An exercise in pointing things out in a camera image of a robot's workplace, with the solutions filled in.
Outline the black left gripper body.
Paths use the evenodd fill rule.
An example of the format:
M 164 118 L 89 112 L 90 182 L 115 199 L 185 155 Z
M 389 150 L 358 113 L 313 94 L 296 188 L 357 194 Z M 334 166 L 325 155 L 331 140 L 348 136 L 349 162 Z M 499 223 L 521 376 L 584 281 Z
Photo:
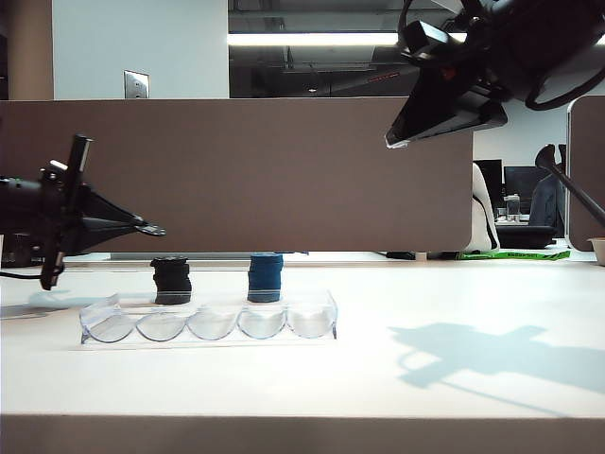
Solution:
M 44 262 L 40 282 L 50 290 L 57 284 L 63 270 L 61 238 L 64 224 L 75 212 L 75 203 L 81 186 L 89 146 L 93 140 L 75 134 L 66 165 L 51 161 L 43 170 L 40 183 L 43 190 L 43 253 Z

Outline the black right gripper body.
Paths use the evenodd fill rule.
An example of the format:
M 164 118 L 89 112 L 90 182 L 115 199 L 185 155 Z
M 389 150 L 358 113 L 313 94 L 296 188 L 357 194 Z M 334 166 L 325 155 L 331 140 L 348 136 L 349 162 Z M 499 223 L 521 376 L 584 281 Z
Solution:
M 505 102 L 513 98 L 512 84 L 497 64 L 510 38 L 508 26 L 473 26 L 463 42 L 435 26 L 417 28 L 417 67 L 455 67 L 474 72 L 474 84 L 465 94 Z

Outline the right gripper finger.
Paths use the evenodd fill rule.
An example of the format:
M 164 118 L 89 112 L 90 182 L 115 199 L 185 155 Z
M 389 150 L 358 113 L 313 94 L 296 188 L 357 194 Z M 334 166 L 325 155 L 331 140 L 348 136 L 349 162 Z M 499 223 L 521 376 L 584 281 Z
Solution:
M 502 105 L 487 101 L 478 106 L 453 103 L 449 105 L 410 106 L 401 111 L 401 140 L 405 143 L 458 131 L 482 131 L 504 126 L 508 117 Z
M 407 101 L 385 134 L 386 144 L 407 146 L 466 128 L 470 114 L 459 113 L 457 102 L 473 84 L 473 71 L 455 67 L 421 69 Z

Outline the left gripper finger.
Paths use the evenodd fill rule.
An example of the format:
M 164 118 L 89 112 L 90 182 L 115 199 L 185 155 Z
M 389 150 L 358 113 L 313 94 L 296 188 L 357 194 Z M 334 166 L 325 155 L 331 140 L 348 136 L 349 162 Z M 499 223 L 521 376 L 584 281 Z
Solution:
M 65 255 L 84 253 L 115 237 L 135 233 L 133 225 L 117 221 L 83 221 L 62 233 L 60 252 Z
M 87 183 L 78 188 L 79 224 L 84 228 L 146 227 L 147 222 L 124 208 L 105 199 Z

